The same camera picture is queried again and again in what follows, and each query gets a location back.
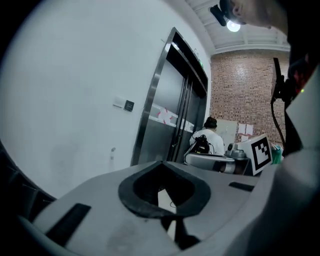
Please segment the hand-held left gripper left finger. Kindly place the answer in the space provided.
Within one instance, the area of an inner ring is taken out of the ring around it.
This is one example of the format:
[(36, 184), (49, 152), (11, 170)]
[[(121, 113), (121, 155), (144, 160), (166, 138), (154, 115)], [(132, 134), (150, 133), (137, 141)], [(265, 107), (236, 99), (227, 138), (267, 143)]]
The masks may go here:
[[(19, 216), (18, 221), (41, 249), (32, 256), (175, 256), (181, 249), (167, 234), (159, 219), (138, 217), (120, 201), (122, 180), (151, 167), (139, 164), (93, 177), (48, 205), (33, 222)], [(76, 204), (89, 211), (64, 246), (47, 233)]]

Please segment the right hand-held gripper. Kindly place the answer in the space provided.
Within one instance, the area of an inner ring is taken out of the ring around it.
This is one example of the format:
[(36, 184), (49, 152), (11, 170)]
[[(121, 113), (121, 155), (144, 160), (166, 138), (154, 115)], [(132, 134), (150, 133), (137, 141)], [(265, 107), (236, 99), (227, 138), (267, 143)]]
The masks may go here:
[(272, 164), (273, 158), (266, 133), (238, 143), (231, 143), (225, 156), (213, 154), (188, 153), (184, 163), (207, 171), (234, 173), (236, 162), (244, 162), (242, 171), (237, 174), (255, 176)]

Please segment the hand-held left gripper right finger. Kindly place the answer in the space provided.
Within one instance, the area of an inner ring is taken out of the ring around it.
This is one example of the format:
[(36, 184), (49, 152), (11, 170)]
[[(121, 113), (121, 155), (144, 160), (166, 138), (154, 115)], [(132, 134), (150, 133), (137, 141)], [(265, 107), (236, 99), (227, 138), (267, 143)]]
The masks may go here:
[(251, 193), (230, 186), (232, 182), (255, 186), (257, 179), (224, 174), (192, 166), (163, 162), (161, 184), (175, 206), (175, 240), (167, 234), (162, 250), (227, 250), (246, 227), (241, 213)]

